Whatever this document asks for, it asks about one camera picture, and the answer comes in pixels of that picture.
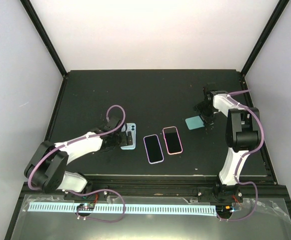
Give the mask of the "light blue phone case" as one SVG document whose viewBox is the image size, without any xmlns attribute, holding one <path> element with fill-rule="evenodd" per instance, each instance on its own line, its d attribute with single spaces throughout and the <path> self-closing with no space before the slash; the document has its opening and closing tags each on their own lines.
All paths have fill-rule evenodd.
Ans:
<svg viewBox="0 0 291 240">
<path fill-rule="evenodd" d="M 136 124 L 135 123 L 125 123 L 126 124 L 126 131 L 123 132 L 126 135 L 126 145 L 121 146 L 122 150 L 134 150 L 136 148 Z M 132 140 L 133 140 L 133 147 L 127 147 L 128 139 L 127 139 L 127 132 L 132 133 Z"/>
</svg>

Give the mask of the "teal phone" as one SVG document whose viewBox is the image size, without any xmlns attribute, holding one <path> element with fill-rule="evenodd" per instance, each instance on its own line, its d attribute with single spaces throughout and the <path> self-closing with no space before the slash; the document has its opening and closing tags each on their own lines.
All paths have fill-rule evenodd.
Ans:
<svg viewBox="0 0 291 240">
<path fill-rule="evenodd" d="M 205 127 L 203 120 L 198 115 L 186 118 L 185 123 L 189 130 L 195 130 Z"/>
</svg>

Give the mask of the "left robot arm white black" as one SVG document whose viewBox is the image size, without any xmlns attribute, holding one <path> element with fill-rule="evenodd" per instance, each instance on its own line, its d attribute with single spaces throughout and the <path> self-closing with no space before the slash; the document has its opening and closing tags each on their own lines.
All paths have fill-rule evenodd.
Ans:
<svg viewBox="0 0 291 240">
<path fill-rule="evenodd" d="M 90 153 L 107 152 L 116 147 L 133 150 L 136 147 L 136 127 L 117 117 L 93 128 L 77 138 L 52 143 L 42 142 L 24 170 L 31 190 L 52 193 L 56 190 L 75 192 L 82 200 L 89 199 L 93 187 L 83 174 L 66 171 L 73 161 Z"/>
</svg>

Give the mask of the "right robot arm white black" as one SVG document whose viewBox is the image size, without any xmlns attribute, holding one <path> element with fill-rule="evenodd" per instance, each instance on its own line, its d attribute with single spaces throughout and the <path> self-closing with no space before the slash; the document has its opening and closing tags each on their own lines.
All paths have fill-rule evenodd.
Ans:
<svg viewBox="0 0 291 240">
<path fill-rule="evenodd" d="M 194 107 L 205 126 L 214 123 L 217 113 L 226 117 L 225 141 L 228 152 L 212 189 L 213 197 L 218 202 L 230 201 L 236 195 L 245 161 L 264 142 L 259 110 L 242 105 L 233 98 L 243 93 L 246 91 L 217 90 L 214 83 L 208 83 L 203 87 L 204 100 Z"/>
</svg>

